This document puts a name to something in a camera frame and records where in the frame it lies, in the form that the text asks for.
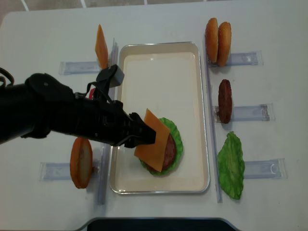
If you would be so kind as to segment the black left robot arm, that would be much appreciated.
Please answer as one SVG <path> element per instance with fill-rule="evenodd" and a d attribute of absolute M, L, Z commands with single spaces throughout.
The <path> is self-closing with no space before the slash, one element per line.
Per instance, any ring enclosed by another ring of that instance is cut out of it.
<path fill-rule="evenodd" d="M 134 148 L 153 144 L 156 132 L 137 113 L 127 114 L 122 102 L 109 97 L 111 81 L 122 82 L 118 65 L 103 69 L 90 85 L 93 99 L 73 92 L 49 74 L 36 73 L 16 85 L 13 76 L 0 71 L 0 141 L 17 137 L 43 139 L 51 131 Z"/>

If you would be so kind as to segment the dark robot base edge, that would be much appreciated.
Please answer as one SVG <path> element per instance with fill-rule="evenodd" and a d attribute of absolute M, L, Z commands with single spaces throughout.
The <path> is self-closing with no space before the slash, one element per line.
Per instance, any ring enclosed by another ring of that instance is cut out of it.
<path fill-rule="evenodd" d="M 222 218 L 95 218 L 79 231 L 237 231 Z"/>

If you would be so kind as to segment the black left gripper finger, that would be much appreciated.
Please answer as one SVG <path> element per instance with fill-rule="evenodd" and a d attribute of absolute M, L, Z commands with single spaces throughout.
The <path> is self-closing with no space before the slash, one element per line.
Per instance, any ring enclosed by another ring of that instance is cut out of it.
<path fill-rule="evenodd" d="M 124 123 L 124 146 L 134 148 L 138 145 L 154 144 L 156 131 L 149 127 L 137 113 L 128 115 Z"/>

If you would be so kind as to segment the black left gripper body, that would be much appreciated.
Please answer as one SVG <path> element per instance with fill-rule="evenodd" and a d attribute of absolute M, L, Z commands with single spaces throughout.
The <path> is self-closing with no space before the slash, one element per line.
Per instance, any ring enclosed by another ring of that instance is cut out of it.
<path fill-rule="evenodd" d="M 132 119 L 124 112 L 123 103 L 76 99 L 69 110 L 71 135 L 121 146 L 132 138 Z"/>

